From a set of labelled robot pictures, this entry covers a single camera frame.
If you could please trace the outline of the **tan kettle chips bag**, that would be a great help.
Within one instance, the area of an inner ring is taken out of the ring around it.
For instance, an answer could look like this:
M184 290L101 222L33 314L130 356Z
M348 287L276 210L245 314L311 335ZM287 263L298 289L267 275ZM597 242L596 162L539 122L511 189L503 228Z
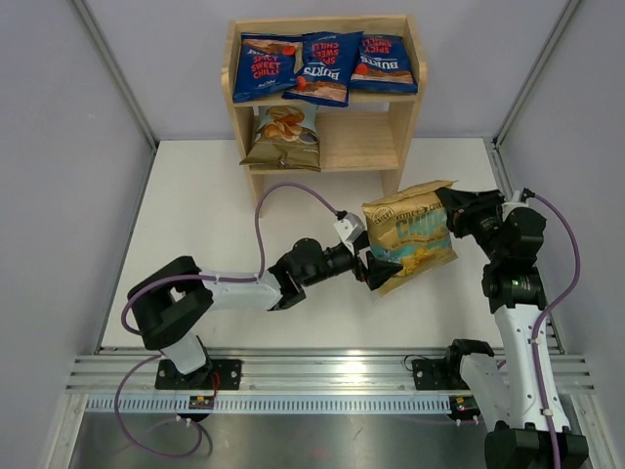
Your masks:
M451 181L435 180L361 205L373 256L401 266L379 288L382 296L457 259L436 194L452 186Z

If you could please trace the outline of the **blue Burts chips bag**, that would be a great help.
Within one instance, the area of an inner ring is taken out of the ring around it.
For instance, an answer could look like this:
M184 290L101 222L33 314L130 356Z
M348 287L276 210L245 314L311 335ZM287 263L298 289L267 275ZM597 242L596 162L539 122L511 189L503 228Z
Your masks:
M353 89L374 93L418 92L410 59L400 36L363 34L351 77Z
M301 35L242 33L233 101L245 103L294 88Z
M282 98L318 106L347 107L362 35L362 31L304 34L302 67L296 73L295 86L286 90Z

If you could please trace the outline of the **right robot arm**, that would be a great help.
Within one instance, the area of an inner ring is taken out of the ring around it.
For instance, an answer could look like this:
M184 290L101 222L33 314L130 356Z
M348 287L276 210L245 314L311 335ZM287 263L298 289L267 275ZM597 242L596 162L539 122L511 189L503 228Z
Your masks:
M572 432L563 410L546 339L547 300L536 267L546 218L528 204L524 189L511 200L498 190L436 191L446 226L457 238L471 236L488 258L482 291L499 330L505 359L485 342L456 340L443 363L445 380L468 386L487 428L489 468L580 468L587 440Z

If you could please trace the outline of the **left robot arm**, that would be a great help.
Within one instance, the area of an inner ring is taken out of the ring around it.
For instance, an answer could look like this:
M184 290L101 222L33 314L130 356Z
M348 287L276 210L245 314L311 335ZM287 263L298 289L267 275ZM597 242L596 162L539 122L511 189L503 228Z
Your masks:
M156 386L164 390L216 389L224 372L194 326L209 311L284 311L306 298L306 288L351 273L370 290L380 288L402 266L359 252L369 246L366 233L349 235L324 248L313 238L302 238L262 274L222 274L203 271L190 256L181 256L127 294L124 319L133 318L131 332L162 362Z

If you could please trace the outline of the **light blue cassava chips bag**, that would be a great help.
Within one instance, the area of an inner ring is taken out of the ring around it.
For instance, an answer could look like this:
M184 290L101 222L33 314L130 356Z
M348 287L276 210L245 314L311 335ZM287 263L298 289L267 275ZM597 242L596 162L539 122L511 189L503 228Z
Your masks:
M312 104L259 107L252 146L240 165L320 171L317 109Z

